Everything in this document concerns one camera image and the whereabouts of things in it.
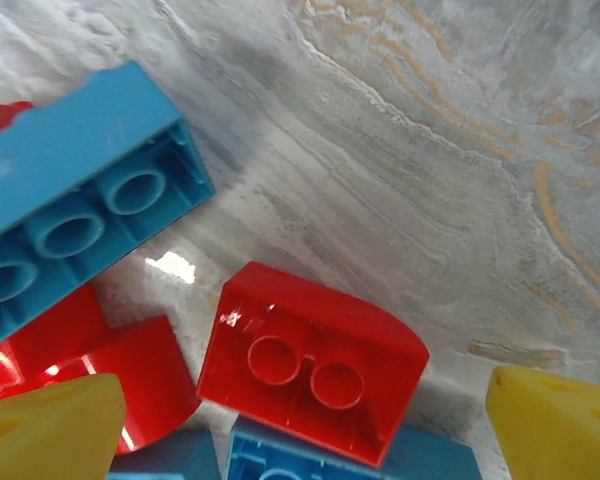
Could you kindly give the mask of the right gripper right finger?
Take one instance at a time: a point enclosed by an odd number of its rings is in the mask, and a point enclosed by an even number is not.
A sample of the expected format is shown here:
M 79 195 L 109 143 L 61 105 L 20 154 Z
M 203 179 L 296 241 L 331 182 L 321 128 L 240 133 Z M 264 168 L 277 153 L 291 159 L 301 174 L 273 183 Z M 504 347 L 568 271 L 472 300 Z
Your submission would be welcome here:
M 501 366 L 486 410 L 513 479 L 600 479 L 600 385 Z

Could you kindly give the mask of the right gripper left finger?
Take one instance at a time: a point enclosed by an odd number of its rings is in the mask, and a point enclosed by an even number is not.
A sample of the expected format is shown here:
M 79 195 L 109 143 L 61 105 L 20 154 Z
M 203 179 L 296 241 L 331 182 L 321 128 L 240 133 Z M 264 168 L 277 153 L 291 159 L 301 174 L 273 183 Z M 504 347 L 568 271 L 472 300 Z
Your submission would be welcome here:
M 0 479 L 104 479 L 126 420 L 114 374 L 0 400 Z

